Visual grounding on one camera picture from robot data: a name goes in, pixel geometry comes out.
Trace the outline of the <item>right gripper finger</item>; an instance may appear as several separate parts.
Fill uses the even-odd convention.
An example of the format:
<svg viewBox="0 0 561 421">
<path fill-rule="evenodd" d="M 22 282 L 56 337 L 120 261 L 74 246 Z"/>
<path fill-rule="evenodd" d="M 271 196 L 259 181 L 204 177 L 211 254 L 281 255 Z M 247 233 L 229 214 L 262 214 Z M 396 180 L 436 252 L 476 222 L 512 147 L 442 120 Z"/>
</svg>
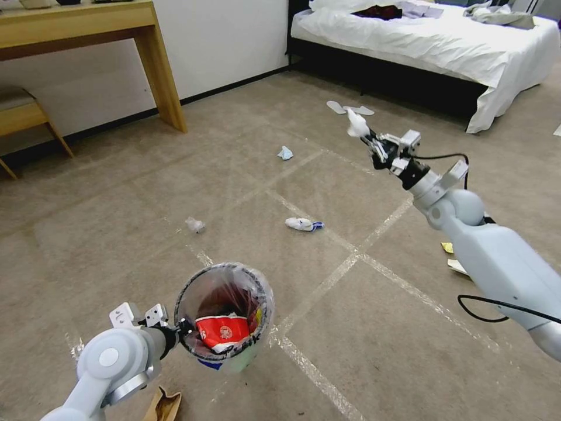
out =
<svg viewBox="0 0 561 421">
<path fill-rule="evenodd" d="M 397 156 L 398 145 L 389 140 L 380 140 L 376 137 L 361 137 L 370 153 L 373 167 L 376 170 L 390 170 L 392 162 Z"/>
<path fill-rule="evenodd" d="M 370 153 L 390 153 L 396 149 L 398 153 L 410 153 L 410 142 L 405 136 L 398 137 L 393 134 L 376 132 L 369 129 L 369 133 L 362 134 L 362 142 Z"/>
</svg>

